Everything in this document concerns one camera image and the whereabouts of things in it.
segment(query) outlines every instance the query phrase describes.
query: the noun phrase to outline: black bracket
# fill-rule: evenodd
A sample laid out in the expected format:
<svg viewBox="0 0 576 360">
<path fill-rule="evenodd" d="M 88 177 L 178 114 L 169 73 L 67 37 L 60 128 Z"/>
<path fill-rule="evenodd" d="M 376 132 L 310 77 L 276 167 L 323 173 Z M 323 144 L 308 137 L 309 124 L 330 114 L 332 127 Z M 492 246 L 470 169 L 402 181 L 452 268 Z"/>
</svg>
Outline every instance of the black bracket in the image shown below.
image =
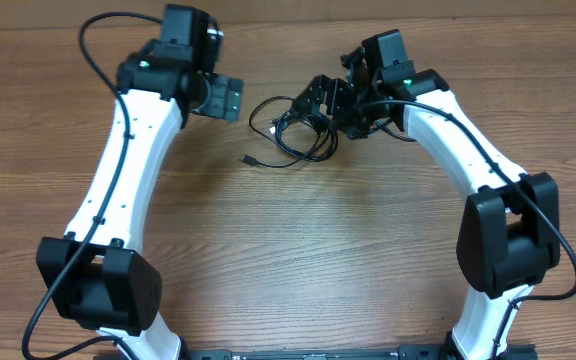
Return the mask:
<svg viewBox="0 0 576 360">
<path fill-rule="evenodd" d="M 547 174 L 519 181 L 546 217 L 559 228 L 557 184 Z M 521 220 L 506 225 L 506 208 Z M 484 187 L 468 196 L 459 231 L 457 260 L 468 283 L 491 299 L 522 284 L 540 283 L 559 263 L 559 242 L 510 186 Z"/>
<path fill-rule="evenodd" d="M 292 101 L 292 109 L 301 115 L 319 115 L 331 84 L 332 80 L 328 76 L 315 76 L 306 89 Z"/>
<path fill-rule="evenodd" d="M 213 74 L 208 79 L 208 83 L 210 97 L 192 112 L 230 122 L 237 121 L 241 109 L 241 95 L 244 91 L 243 80 Z"/>
<path fill-rule="evenodd" d="M 159 311 L 161 276 L 134 250 L 117 247 L 123 241 L 113 240 L 112 246 L 88 244 L 52 299 L 60 316 L 85 329 L 110 327 L 139 335 Z M 80 246 L 72 239 L 41 240 L 36 260 L 47 287 Z"/>
</svg>

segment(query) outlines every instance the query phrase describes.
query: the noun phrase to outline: wall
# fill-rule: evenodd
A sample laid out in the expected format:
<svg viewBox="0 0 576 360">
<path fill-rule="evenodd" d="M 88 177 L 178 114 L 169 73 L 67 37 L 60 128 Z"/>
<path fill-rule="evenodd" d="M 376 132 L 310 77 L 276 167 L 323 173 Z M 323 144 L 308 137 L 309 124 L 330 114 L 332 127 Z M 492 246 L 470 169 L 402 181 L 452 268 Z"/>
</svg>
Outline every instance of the wall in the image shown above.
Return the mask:
<svg viewBox="0 0 576 360">
<path fill-rule="evenodd" d="M 76 27 L 83 19 L 112 10 L 159 16 L 169 2 L 201 8 L 222 23 L 576 15 L 576 0 L 0 0 L 0 29 Z M 139 21 L 105 22 L 126 23 Z"/>
</svg>

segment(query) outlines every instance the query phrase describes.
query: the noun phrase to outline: black joint housing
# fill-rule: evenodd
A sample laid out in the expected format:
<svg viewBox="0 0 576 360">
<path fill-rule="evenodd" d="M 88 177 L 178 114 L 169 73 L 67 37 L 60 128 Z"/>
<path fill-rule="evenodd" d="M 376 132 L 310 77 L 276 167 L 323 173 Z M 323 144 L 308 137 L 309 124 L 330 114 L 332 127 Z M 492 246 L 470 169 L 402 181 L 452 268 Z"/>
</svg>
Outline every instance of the black joint housing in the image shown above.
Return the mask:
<svg viewBox="0 0 576 360">
<path fill-rule="evenodd" d="M 557 184 L 547 174 L 519 181 L 552 224 L 559 229 Z M 491 299 L 504 291 L 540 283 L 559 263 L 559 241 L 538 216 L 521 206 L 510 186 L 484 187 L 468 196 L 459 231 L 457 260 L 468 283 Z M 506 208 L 521 220 L 506 225 Z"/>
<path fill-rule="evenodd" d="M 85 329 L 109 327 L 135 336 L 152 325 L 159 311 L 161 276 L 136 251 L 117 247 L 119 241 L 113 246 L 88 244 L 52 300 L 60 316 Z M 72 239 L 41 240 L 36 261 L 47 287 L 80 246 Z M 103 263 L 93 262 L 99 256 Z"/>
<path fill-rule="evenodd" d="M 386 70 L 384 73 L 384 88 L 393 97 L 398 100 L 416 101 L 417 96 L 435 91 L 448 91 L 450 86 L 435 70 L 428 69 L 399 80 L 393 80 L 389 77 L 386 81 Z M 394 119 L 395 125 L 400 131 L 404 129 L 404 106 L 395 106 L 392 108 L 391 116 Z"/>
<path fill-rule="evenodd" d="M 379 68 L 409 61 L 404 40 L 397 29 L 369 37 L 361 42 L 361 46 L 371 76 Z"/>
<path fill-rule="evenodd" d="M 119 92 L 144 90 L 159 93 L 162 100 L 175 99 L 182 113 L 182 127 L 190 111 L 236 121 L 243 81 L 213 72 L 222 35 L 209 31 L 210 22 L 204 11 L 167 5 L 160 38 L 119 65 Z"/>
</svg>

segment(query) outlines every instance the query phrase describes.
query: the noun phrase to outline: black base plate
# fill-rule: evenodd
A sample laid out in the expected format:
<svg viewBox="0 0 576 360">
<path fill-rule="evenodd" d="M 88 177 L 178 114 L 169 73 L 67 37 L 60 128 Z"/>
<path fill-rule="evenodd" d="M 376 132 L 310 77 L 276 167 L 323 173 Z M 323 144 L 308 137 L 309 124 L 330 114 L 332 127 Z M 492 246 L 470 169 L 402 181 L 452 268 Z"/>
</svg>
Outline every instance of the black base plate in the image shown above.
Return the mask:
<svg viewBox="0 0 576 360">
<path fill-rule="evenodd" d="M 381 350 L 303 350 L 231 352 L 229 350 L 198 350 L 190 352 L 190 360 L 459 360 L 442 354 L 443 345 L 402 345 Z M 117 357 L 95 357 L 98 360 L 125 360 Z M 537 360 L 532 345 L 509 346 L 503 360 Z"/>
</svg>

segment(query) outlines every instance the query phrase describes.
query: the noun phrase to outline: cable connector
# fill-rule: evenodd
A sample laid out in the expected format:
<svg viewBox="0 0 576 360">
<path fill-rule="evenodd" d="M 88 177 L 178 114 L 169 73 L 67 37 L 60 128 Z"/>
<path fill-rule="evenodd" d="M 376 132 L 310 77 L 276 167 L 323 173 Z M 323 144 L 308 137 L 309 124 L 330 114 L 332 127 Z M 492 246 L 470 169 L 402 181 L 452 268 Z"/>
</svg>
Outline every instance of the cable connector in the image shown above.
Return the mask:
<svg viewBox="0 0 576 360">
<path fill-rule="evenodd" d="M 257 161 L 257 159 L 255 159 L 254 157 L 249 156 L 249 155 L 244 155 L 244 158 L 241 159 L 241 162 L 243 162 L 244 164 L 248 164 L 250 166 L 259 165 L 259 161 Z"/>
</svg>

